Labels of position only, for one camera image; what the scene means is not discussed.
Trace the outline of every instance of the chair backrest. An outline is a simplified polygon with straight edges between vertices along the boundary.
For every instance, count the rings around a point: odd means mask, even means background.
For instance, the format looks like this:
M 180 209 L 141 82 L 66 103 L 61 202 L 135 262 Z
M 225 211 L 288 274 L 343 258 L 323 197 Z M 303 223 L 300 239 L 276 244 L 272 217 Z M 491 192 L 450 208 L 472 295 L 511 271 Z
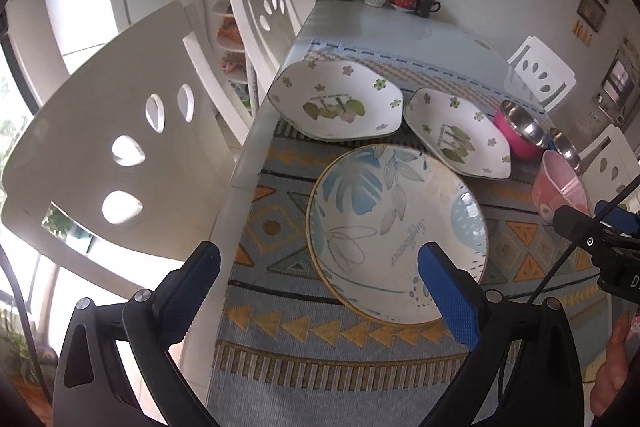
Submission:
M 230 0 L 258 80 L 269 89 L 289 53 L 300 20 L 291 0 Z
M 622 131 L 609 125 L 593 143 L 580 153 L 582 160 L 589 161 L 582 175 L 593 208 L 600 200 L 610 201 L 640 174 L 640 165 Z M 640 210 L 638 192 L 634 192 L 623 203 L 631 212 Z
M 555 108 L 575 86 L 573 70 L 537 37 L 527 37 L 509 64 L 546 111 Z
M 2 176 L 8 229 L 84 279 L 107 277 L 100 285 L 125 298 L 135 285 L 42 221 L 54 203 L 111 243 L 179 260 L 209 237 L 234 162 L 183 42 L 191 33 L 173 2 L 105 45 L 36 114 Z

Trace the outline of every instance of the ceramic plate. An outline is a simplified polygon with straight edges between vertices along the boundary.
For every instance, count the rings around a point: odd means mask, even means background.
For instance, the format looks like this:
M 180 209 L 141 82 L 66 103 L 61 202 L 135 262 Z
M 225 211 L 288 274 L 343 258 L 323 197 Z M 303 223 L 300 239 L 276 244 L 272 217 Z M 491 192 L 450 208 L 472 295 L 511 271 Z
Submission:
M 511 150 L 507 139 L 468 100 L 423 87 L 404 108 L 404 120 L 455 172 L 497 180 L 510 176 Z
M 440 317 L 418 275 L 418 248 L 437 241 L 480 280 L 482 212 L 435 158 L 402 146 L 361 147 L 320 176 L 306 211 L 311 258 L 324 283 L 368 319 L 418 325 Z
M 386 136 L 402 123 L 402 92 L 348 60 L 303 60 L 273 81 L 270 102 L 302 134 L 325 141 Z

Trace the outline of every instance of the black mug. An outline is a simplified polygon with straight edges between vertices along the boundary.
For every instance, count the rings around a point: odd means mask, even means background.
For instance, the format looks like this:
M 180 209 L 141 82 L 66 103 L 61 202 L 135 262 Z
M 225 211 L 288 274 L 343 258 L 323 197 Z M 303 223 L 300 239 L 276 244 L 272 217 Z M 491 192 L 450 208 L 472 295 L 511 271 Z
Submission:
M 416 0 L 414 13 L 427 19 L 430 14 L 436 13 L 440 8 L 440 3 L 436 0 Z

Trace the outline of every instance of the human hand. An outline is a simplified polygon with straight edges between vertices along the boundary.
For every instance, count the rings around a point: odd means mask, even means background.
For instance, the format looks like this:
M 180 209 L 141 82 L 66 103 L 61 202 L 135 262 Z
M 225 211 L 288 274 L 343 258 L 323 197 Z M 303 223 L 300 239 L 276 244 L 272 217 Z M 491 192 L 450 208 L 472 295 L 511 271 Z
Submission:
M 607 343 L 605 362 L 596 373 L 595 384 L 591 390 L 591 412 L 596 416 L 602 416 L 607 410 L 628 376 L 625 338 L 629 327 L 626 313 L 622 314 L 613 326 L 613 332 Z

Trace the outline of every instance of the patterned rug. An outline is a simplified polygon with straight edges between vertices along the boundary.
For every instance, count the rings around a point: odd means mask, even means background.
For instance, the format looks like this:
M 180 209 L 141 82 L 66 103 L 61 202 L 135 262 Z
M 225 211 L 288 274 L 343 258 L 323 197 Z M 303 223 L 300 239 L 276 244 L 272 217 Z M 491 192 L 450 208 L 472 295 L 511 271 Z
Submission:
M 314 42 L 308 56 L 345 57 L 378 71 L 407 96 L 422 86 L 435 87 L 472 100 L 488 114 L 511 97 L 550 124 L 526 94 L 521 100 L 417 60 L 326 42 Z M 404 125 L 377 141 L 423 149 Z M 442 320 L 404 328 L 365 320 L 332 296 L 312 265 L 305 238 L 308 195 L 332 160 L 366 143 L 317 142 L 283 121 L 277 125 L 216 340 L 207 408 L 221 425 L 418 425 L 463 362 L 465 346 L 453 340 Z M 482 286 L 511 299 L 526 299 L 567 246 L 532 206 L 535 172 L 535 166 L 514 163 L 507 181 L 466 180 L 490 236 Z M 597 273 L 590 257 L 577 251 L 547 294 L 564 305 L 583 367 L 608 337 L 607 296 L 596 286 Z M 495 405 L 492 393 L 479 418 Z

